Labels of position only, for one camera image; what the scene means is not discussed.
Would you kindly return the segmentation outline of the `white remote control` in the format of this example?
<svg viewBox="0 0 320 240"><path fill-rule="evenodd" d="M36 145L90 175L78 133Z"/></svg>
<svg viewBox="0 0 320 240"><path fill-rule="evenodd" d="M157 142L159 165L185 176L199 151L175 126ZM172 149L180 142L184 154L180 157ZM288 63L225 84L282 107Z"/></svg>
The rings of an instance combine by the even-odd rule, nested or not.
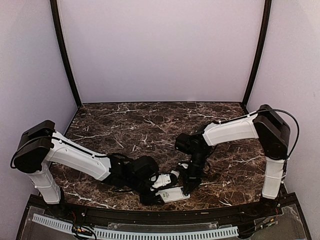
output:
<svg viewBox="0 0 320 240"><path fill-rule="evenodd" d="M159 196L164 203L182 201L190 198L190 194L185 195L182 186L176 186L158 191L155 195Z"/></svg>

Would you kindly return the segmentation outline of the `white battery cover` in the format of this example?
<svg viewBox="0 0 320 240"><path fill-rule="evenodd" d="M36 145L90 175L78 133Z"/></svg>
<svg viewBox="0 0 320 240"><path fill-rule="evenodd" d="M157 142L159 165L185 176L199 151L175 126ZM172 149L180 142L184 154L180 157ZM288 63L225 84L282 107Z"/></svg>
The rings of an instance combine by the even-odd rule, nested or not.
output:
<svg viewBox="0 0 320 240"><path fill-rule="evenodd" d="M177 178L179 177L180 173L178 171L172 170L171 174L175 175Z"/></svg>

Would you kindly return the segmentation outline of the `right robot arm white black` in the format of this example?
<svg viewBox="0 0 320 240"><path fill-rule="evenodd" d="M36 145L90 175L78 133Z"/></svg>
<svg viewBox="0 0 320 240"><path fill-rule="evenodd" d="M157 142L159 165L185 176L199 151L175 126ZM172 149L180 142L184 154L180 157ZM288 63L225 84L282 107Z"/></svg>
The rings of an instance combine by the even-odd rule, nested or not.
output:
<svg viewBox="0 0 320 240"><path fill-rule="evenodd" d="M286 177L288 161L297 146L300 125L289 112L263 104L258 110L225 121L212 121L191 134L179 134L176 150L190 156L178 164L185 195L193 192L205 177L205 164L220 144L251 141L259 143L266 159L262 201L255 205L255 213L266 217L275 208L282 181Z"/></svg>

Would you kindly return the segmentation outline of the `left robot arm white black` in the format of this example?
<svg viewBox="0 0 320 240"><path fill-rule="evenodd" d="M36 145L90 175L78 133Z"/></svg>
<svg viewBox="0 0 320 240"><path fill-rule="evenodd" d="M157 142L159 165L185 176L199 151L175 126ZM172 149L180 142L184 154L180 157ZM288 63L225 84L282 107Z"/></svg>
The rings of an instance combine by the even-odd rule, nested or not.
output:
<svg viewBox="0 0 320 240"><path fill-rule="evenodd" d="M55 130L53 121L45 120L22 134L10 167L28 175L60 218L67 218L71 208L62 200L64 195L49 170L49 162L83 172L106 185L128 187L139 194L143 205L164 204L154 186L160 174L152 157L143 155L133 159L121 153L94 152L64 137Z"/></svg>

